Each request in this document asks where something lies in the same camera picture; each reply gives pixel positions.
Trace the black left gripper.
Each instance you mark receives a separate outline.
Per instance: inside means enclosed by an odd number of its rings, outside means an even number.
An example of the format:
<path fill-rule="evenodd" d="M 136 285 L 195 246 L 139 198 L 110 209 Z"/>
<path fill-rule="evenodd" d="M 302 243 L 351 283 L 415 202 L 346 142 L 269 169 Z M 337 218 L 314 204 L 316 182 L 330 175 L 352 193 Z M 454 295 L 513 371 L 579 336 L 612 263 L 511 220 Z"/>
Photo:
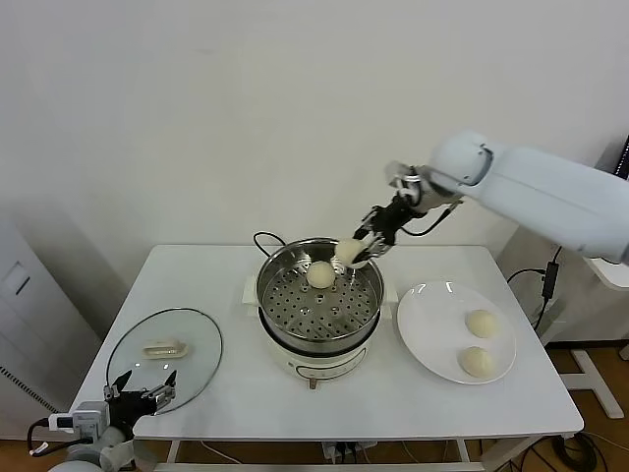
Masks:
<path fill-rule="evenodd" d="M 131 375 L 132 370 L 129 370 L 103 388 L 105 402 L 109 407 L 110 425 L 120 431 L 131 431 L 140 418 L 159 412 L 176 397 L 177 371 L 173 371 L 162 385 L 148 392 L 124 391 Z"/>

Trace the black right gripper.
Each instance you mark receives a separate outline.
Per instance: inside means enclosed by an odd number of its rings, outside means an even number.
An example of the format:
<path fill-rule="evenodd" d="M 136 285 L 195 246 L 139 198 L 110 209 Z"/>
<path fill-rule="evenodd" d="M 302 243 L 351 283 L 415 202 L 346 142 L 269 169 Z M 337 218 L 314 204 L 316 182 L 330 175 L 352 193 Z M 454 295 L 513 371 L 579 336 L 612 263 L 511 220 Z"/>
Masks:
<path fill-rule="evenodd" d="M 414 218 L 414 211 L 400 196 L 394 196 L 388 206 L 373 206 L 361 220 L 352 238 L 373 239 L 354 257 L 353 267 L 362 267 L 372 259 L 385 255 L 396 241 L 396 233 Z"/>

